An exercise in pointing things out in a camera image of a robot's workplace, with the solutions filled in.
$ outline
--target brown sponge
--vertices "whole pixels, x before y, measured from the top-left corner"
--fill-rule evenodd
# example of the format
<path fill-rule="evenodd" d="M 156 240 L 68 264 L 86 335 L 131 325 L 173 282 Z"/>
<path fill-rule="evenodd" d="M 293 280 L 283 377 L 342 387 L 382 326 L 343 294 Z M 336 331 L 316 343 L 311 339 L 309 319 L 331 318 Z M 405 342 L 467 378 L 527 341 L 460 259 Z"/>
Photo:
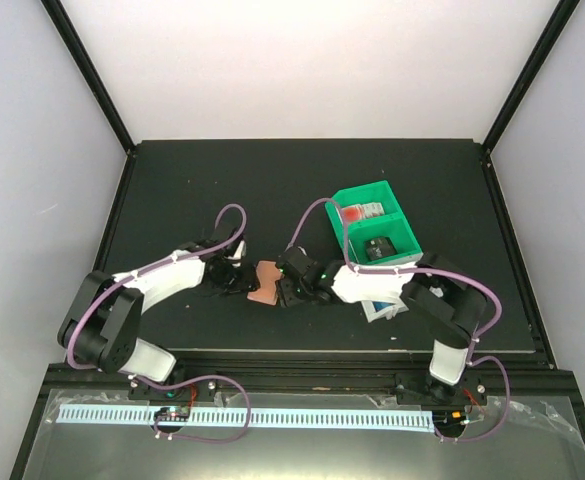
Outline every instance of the brown sponge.
<path fill-rule="evenodd" d="M 265 303 L 267 305 L 276 305 L 278 300 L 276 294 L 276 282 L 283 274 L 276 268 L 274 262 L 261 260 L 256 266 L 256 276 L 259 279 L 261 287 L 248 293 L 248 300 Z"/>

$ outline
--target white wall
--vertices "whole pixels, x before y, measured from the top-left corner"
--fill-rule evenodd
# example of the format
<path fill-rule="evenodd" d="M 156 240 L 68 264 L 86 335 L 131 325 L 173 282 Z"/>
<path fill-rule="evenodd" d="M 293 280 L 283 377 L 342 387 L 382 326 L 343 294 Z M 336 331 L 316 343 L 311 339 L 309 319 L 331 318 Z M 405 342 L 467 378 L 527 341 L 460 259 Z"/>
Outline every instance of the white wall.
<path fill-rule="evenodd" d="M 36 0 L 0 2 L 0 479 L 90 270 L 123 150 Z"/>
<path fill-rule="evenodd" d="M 585 398 L 585 2 L 494 162 L 559 366 Z"/>
<path fill-rule="evenodd" d="M 557 0 L 64 0 L 135 141 L 482 141 Z"/>

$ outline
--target white light strip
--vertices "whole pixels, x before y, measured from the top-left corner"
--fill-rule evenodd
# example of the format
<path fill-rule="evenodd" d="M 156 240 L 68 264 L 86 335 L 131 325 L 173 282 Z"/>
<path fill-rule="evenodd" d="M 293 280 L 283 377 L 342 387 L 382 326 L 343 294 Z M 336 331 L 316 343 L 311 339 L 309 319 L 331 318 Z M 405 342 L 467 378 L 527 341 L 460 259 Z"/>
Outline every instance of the white light strip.
<path fill-rule="evenodd" d="M 164 407 L 67 404 L 59 409 L 56 421 L 148 426 L 154 423 L 154 414 L 161 408 Z M 160 425 L 241 427 L 245 423 L 245 415 L 245 408 L 194 407 L 187 422 L 162 421 Z M 434 432 L 432 412 L 403 410 L 253 408 L 250 427 Z"/>

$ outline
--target red object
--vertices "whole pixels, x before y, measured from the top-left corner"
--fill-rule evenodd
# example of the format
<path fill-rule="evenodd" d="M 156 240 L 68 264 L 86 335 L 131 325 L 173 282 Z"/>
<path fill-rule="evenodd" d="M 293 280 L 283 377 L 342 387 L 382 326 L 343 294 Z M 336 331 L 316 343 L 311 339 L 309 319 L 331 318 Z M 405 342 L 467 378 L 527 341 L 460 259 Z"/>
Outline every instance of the red object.
<path fill-rule="evenodd" d="M 343 209 L 343 215 L 345 216 L 345 221 L 348 223 L 358 222 L 363 219 L 363 209 L 360 205 L 345 207 Z"/>
<path fill-rule="evenodd" d="M 481 410 L 481 413 L 485 413 L 485 410 L 483 409 L 483 407 L 479 404 L 479 402 L 476 401 L 476 399 L 472 396 L 472 394 L 470 393 L 470 391 L 467 388 L 463 389 L 463 393 L 465 393 L 465 395 L 470 399 L 470 401 L 472 402 L 473 405 L 476 405 L 477 407 L 479 407 L 479 410 Z"/>
<path fill-rule="evenodd" d="M 190 405 L 189 407 L 192 408 L 194 406 L 194 400 L 196 400 L 197 388 L 194 385 L 190 385 Z"/>

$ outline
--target black tabletop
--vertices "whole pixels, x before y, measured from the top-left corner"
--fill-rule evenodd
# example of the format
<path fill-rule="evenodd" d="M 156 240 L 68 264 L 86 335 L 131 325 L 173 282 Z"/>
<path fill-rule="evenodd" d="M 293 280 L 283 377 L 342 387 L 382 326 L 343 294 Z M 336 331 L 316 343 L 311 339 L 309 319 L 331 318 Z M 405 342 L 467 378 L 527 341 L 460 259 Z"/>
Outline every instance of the black tabletop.
<path fill-rule="evenodd" d="M 146 141 L 137 151 L 105 268 L 130 270 L 204 237 L 232 202 L 248 212 L 248 258 L 274 260 L 313 200 L 387 180 L 421 248 L 447 257 L 500 296 L 502 321 L 479 350 L 532 352 L 479 155 L 470 140 Z M 299 244 L 317 260 L 339 258 L 324 208 L 311 215 Z M 432 349 L 432 338 L 410 312 L 368 323 L 360 305 L 283 309 L 207 293 L 181 292 L 153 307 L 141 336 L 173 349 Z"/>

